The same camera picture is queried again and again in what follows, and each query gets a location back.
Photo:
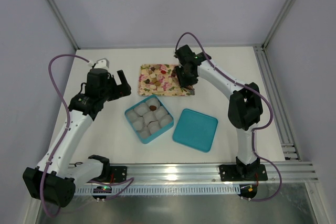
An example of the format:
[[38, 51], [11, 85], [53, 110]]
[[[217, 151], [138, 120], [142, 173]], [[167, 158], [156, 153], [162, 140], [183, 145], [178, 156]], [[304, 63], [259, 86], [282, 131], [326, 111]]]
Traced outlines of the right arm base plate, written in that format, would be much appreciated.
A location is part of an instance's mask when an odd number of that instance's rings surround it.
[[222, 182], [253, 182], [267, 181], [268, 175], [264, 165], [259, 164], [256, 167], [243, 168], [242, 166], [220, 165], [219, 175]]

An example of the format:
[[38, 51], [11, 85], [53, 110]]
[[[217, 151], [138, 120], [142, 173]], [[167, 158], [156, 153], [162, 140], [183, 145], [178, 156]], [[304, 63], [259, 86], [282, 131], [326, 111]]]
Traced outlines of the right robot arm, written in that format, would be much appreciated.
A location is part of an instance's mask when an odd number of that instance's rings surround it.
[[256, 94], [259, 86], [254, 82], [244, 87], [217, 67], [203, 52], [194, 53], [188, 45], [175, 51], [178, 66], [175, 73], [181, 87], [192, 86], [202, 78], [216, 87], [228, 100], [228, 119], [237, 130], [238, 154], [236, 165], [223, 165], [223, 176], [231, 180], [252, 181], [260, 168], [260, 158], [253, 153], [252, 129], [258, 126], [263, 113], [261, 98]]

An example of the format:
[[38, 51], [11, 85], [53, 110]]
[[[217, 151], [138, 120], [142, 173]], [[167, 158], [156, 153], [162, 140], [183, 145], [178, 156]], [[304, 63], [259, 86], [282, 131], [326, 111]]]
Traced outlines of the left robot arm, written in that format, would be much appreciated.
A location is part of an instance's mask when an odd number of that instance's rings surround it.
[[33, 198], [64, 208], [71, 202], [75, 190], [83, 184], [92, 180], [111, 181], [113, 169], [106, 157], [91, 155], [74, 171], [70, 171], [68, 166], [104, 103], [131, 94], [124, 72], [119, 70], [117, 74], [120, 84], [106, 69], [93, 68], [88, 72], [80, 93], [70, 101], [66, 121], [52, 146], [35, 168], [28, 167], [23, 173], [23, 180]]

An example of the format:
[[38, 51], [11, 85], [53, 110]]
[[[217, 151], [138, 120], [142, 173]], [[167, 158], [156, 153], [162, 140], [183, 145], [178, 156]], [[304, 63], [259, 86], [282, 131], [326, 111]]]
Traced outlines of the metal tongs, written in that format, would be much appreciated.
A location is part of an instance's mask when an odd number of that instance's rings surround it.
[[186, 86], [186, 87], [181, 88], [181, 90], [187, 96], [195, 95], [195, 89], [193, 86]]

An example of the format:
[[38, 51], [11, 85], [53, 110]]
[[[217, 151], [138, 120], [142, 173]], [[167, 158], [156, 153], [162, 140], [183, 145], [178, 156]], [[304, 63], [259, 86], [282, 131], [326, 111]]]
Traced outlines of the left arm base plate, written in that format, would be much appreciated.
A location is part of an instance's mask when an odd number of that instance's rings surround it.
[[110, 183], [121, 183], [127, 179], [127, 170], [126, 166], [111, 166], [110, 167]]

